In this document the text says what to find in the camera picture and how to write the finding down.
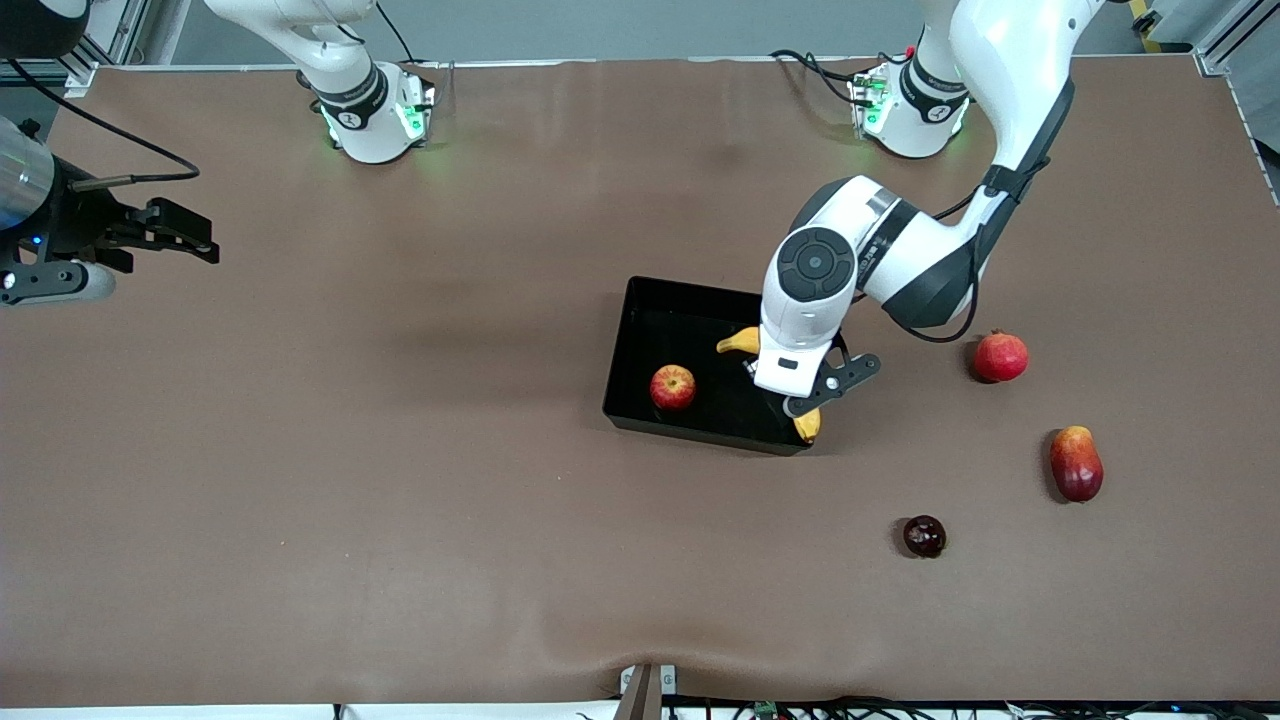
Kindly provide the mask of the black plastic box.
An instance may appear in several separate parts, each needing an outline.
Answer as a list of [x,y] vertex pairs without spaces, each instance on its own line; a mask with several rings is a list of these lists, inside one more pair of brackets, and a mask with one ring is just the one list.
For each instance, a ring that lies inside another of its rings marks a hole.
[[[611,423],[676,439],[794,456],[809,450],[783,413],[782,396],[754,386],[745,354],[716,346],[758,325],[762,297],[737,290],[635,275],[628,279],[602,411]],[[695,395],[667,410],[650,397],[662,366],[690,370]]]

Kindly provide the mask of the red yellow apple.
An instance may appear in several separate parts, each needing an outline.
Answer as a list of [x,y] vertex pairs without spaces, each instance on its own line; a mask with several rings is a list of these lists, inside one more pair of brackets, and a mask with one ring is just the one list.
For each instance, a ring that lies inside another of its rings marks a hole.
[[694,374],[685,366],[668,364],[653,374],[649,397],[663,411],[682,411],[692,405],[698,387]]

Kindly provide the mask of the yellow banana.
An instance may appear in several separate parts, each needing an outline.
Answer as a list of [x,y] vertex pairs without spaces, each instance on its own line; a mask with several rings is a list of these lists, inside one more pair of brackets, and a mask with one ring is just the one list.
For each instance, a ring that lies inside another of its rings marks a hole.
[[[728,338],[718,341],[716,351],[718,354],[741,352],[756,356],[760,352],[759,327],[744,328]],[[813,409],[801,416],[792,418],[792,424],[800,439],[806,445],[813,445],[822,428],[820,410]]]

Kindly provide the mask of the table cover mat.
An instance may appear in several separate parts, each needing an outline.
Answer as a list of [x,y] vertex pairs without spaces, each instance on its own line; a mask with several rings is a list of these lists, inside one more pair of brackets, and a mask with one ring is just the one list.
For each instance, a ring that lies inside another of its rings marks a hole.
[[859,305],[881,374],[769,457],[604,418],[628,279],[755,292],[845,176],[946,208],[979,114],[900,161],[776,61],[461,68],[431,145],[365,167],[289,72],[104,72],[84,106],[204,172],[122,197],[221,260],[0,311],[0,705],[582,700],[645,661],[719,697],[1280,700],[1280,209],[1189,59],[1073,78],[980,288],[1029,370]]

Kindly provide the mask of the dark purple plum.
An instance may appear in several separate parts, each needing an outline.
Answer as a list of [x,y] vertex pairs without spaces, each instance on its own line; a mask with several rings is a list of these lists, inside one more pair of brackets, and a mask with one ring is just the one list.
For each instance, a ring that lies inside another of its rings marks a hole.
[[906,550],[920,559],[937,559],[947,546],[943,523],[931,515],[909,518],[902,524],[901,534]]

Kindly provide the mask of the red pomegranate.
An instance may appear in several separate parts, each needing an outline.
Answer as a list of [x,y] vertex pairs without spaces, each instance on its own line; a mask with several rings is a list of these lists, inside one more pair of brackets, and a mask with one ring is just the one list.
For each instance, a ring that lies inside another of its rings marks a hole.
[[982,380],[1001,383],[1020,377],[1029,361],[1029,350],[1018,336],[996,329],[979,341],[972,365]]

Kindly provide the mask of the red mango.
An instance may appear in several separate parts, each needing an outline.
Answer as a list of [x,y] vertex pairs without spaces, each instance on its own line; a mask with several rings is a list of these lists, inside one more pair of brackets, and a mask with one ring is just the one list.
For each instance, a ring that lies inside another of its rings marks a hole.
[[1059,493],[1069,502],[1093,500],[1105,480],[1105,468],[1085,427],[1062,428],[1050,446],[1050,471]]

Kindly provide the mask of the aluminium frame profile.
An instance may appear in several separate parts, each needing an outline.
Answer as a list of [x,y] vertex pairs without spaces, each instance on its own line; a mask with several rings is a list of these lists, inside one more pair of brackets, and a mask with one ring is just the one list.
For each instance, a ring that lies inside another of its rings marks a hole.
[[88,22],[76,49],[60,63],[68,70],[65,90],[82,97],[100,67],[131,64],[140,50],[152,0],[90,0]]
[[1280,0],[1148,0],[1157,14],[1149,37],[1187,47],[1203,76],[1224,76],[1231,59],[1270,26],[1280,32]]

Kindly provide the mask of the metal table bracket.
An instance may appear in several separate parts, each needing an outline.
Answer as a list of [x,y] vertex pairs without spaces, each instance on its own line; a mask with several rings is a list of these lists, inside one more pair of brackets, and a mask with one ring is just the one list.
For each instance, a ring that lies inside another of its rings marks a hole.
[[678,720],[669,706],[677,696],[677,667],[667,664],[636,664],[620,675],[622,696],[613,720]]

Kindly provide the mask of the yellow black striped post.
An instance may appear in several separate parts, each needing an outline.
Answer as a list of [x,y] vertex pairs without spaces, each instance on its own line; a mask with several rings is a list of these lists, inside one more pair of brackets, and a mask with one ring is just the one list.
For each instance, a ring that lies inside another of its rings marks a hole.
[[1151,28],[1157,22],[1157,14],[1149,9],[1148,0],[1126,0],[1132,13],[1132,32],[1138,37],[1146,53],[1162,53],[1161,45],[1149,37]]

